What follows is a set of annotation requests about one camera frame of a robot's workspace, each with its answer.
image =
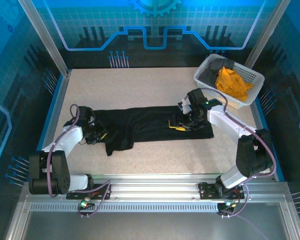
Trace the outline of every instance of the work table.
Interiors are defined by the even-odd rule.
[[[73,69],[54,139],[71,119],[71,104],[93,110],[175,106],[197,88],[193,80],[196,69]],[[229,106],[227,110],[255,127],[249,106]],[[71,174],[224,173],[235,165],[237,144],[218,127],[212,128],[212,139],[136,142],[132,149],[114,151],[111,156],[107,156],[104,143],[77,144],[67,158],[68,167]]]

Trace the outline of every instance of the white basket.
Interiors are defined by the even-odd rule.
[[[217,90],[216,88],[213,88],[207,84],[205,84],[204,82],[198,80],[199,76],[201,75],[201,73],[204,72],[204,70],[208,67],[209,63],[211,63],[213,60],[215,59],[225,59],[225,57],[220,56],[218,54],[211,54],[209,57],[207,57],[203,63],[199,66],[199,68],[196,70],[193,79],[196,81],[198,88],[209,88],[209,89],[214,89]],[[226,93],[221,92],[227,99],[228,99],[228,104],[231,105],[232,107],[239,109],[242,108],[243,106],[249,106],[250,104],[252,104],[252,102],[256,99],[257,95],[259,94],[264,81],[265,81],[265,77],[256,72],[253,71],[252,69],[243,66],[237,62],[234,62],[234,67],[233,70],[236,71],[237,74],[239,74],[243,81],[246,83],[252,83],[253,84],[253,88],[251,88],[248,91],[248,98],[246,101],[240,101],[232,96],[229,96]],[[223,99],[223,97],[221,97],[219,94],[217,94],[214,91],[210,91],[210,90],[203,90],[203,92],[211,95],[212,97],[225,102],[225,100]]]

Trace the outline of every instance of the glass panel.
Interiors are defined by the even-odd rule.
[[[36,150],[59,76],[18,1],[0,1],[0,239],[28,176],[12,157]]]
[[[277,0],[35,0],[69,68],[244,64]]]
[[[280,205],[271,203],[249,203],[240,217],[231,219],[196,212],[100,212],[89,219],[90,224],[75,212],[31,212],[28,219],[25,240],[54,239],[57,233],[69,240],[290,239]]]
[[[300,0],[290,2],[254,69],[265,76],[256,102],[300,216]]]

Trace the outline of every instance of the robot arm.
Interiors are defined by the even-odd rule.
[[[53,194],[66,194],[72,190],[86,189],[89,180],[86,174],[70,175],[67,157],[83,138],[87,144],[100,142],[107,131],[103,124],[95,118],[91,108],[78,107],[79,116],[68,121],[62,129],[60,137],[48,146],[29,157],[29,191],[31,194],[48,194],[47,173],[50,173],[50,185]],[[49,152],[50,168],[47,168]]]
[[[273,165],[264,146],[247,131],[249,129],[256,133],[272,149],[270,134],[266,129],[257,130],[228,111],[225,112],[220,101],[217,99],[208,101],[200,88],[192,90],[187,96],[191,105],[186,105],[185,99],[178,104],[181,112],[169,121],[171,128],[192,131],[203,128],[210,122],[222,129],[232,141],[237,143],[235,166],[216,179],[215,186],[220,197]]]

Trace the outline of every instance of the gear graphic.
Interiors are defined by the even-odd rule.
[[[0,15],[8,24],[15,21],[19,15],[18,0],[0,0]]]
[[[147,17],[152,15],[154,18],[160,15],[169,14],[171,10],[176,9],[176,5],[181,0],[130,0],[134,5],[134,9],[138,9],[141,14],[145,13]]]

